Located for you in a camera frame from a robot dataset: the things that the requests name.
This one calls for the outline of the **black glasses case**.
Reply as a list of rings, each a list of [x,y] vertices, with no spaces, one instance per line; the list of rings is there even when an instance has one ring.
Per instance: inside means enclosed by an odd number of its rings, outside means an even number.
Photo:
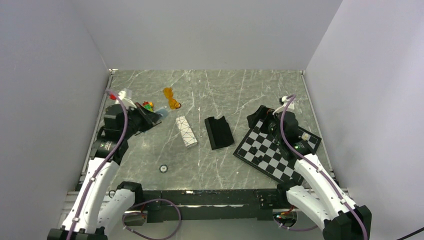
[[[229,147],[235,143],[232,131],[225,116],[208,117],[204,120],[208,139],[212,150]]]

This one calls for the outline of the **light blue cleaning cloth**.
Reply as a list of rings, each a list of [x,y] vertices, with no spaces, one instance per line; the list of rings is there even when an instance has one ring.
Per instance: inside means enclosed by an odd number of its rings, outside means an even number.
[[[164,119],[168,116],[169,111],[166,107],[161,107],[161,108],[158,108],[157,110],[155,110],[154,113],[159,115],[160,119]]]

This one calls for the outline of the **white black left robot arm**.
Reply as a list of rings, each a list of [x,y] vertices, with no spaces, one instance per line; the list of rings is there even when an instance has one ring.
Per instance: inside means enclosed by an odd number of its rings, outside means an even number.
[[[120,183],[111,200],[102,204],[129,147],[128,139],[160,124],[166,115],[164,108],[149,111],[137,102],[126,109],[119,103],[106,108],[78,196],[60,228],[52,228],[47,239],[106,240],[125,211],[143,205],[142,185],[130,181]]]

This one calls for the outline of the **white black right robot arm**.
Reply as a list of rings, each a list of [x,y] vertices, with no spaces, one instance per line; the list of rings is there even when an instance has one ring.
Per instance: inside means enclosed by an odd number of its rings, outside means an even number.
[[[249,127],[234,155],[277,181],[271,196],[282,208],[301,210],[326,240],[367,240],[371,211],[358,205],[336,183],[317,156],[320,137],[299,126],[291,111],[274,112],[260,106],[247,117]]]

